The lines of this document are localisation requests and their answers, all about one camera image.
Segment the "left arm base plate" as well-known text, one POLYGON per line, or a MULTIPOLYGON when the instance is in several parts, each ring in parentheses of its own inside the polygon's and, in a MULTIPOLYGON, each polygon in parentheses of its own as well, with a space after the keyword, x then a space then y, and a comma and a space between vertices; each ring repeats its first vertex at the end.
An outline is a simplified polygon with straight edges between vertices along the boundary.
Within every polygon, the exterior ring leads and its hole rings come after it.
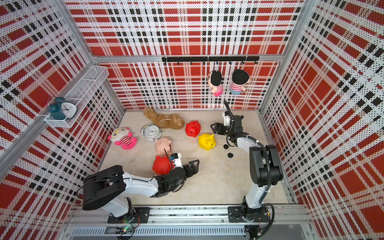
POLYGON ((149 207, 135 207, 132 211, 121 217, 114 217, 109 215, 108 224, 146 224, 149 219, 151 208, 149 207))

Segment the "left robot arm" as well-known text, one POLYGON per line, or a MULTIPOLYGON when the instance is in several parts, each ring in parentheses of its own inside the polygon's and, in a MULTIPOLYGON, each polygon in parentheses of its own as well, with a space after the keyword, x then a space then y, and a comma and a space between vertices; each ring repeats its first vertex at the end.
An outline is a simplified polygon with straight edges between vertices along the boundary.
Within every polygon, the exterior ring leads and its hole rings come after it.
POLYGON ((124 172, 120 165, 110 167, 84 179, 82 209, 102 209, 116 219, 133 215, 129 194, 160 198, 175 193, 187 178, 198 173, 199 165, 199 160, 190 161, 187 165, 175 167, 166 175, 152 178, 131 175, 124 172))

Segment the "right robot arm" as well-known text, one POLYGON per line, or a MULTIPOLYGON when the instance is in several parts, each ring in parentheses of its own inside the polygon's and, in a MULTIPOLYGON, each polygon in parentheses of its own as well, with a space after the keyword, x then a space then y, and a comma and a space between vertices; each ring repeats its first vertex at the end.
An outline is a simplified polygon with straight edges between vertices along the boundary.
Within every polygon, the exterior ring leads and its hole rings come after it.
POLYGON ((253 222, 260 220, 268 222, 267 205, 264 199, 270 189, 284 177, 281 160, 274 145, 263 145, 260 141, 243 131, 243 116, 233 115, 231 111, 223 113, 224 122, 211 125, 213 133, 227 137, 227 144, 238 147, 249 154, 250 175, 252 186, 243 198, 241 209, 236 211, 229 208, 230 213, 240 221, 253 222))

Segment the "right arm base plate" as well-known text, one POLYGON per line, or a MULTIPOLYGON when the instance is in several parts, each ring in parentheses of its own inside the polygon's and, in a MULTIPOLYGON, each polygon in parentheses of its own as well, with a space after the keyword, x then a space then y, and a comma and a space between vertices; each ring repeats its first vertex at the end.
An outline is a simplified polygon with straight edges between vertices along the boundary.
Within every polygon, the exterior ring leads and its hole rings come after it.
POLYGON ((244 206, 228 207, 230 223, 268 223, 269 212, 265 207, 249 209, 244 206))

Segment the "pink piggy bank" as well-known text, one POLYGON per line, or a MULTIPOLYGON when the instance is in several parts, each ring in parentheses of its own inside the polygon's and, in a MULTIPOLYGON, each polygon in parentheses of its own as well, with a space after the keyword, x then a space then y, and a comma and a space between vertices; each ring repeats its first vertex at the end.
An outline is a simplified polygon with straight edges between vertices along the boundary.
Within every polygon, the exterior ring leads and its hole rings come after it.
POLYGON ((160 138, 158 140, 155 140, 155 143, 155 149, 158 156, 170 156, 173 153, 173 144, 170 139, 160 138))

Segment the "red piggy bank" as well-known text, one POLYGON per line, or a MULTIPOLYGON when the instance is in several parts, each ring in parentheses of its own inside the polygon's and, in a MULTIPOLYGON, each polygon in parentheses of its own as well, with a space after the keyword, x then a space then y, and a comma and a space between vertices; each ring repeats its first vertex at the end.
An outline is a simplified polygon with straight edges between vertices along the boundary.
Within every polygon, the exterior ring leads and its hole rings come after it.
POLYGON ((174 163, 167 157, 156 156, 152 169, 157 176, 160 176, 167 175, 174 167, 174 163))
POLYGON ((186 124, 185 132, 188 137, 197 137, 201 131, 201 125, 198 121, 191 121, 186 124))

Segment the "yellow piggy bank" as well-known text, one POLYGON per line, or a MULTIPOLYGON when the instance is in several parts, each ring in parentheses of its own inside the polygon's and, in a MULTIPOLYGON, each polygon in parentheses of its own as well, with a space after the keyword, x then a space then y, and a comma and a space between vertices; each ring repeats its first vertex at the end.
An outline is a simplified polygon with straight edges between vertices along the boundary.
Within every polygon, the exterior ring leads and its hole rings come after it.
POLYGON ((214 135, 202 134, 198 138, 199 147, 206 151, 209 151, 216 146, 216 139, 214 135))

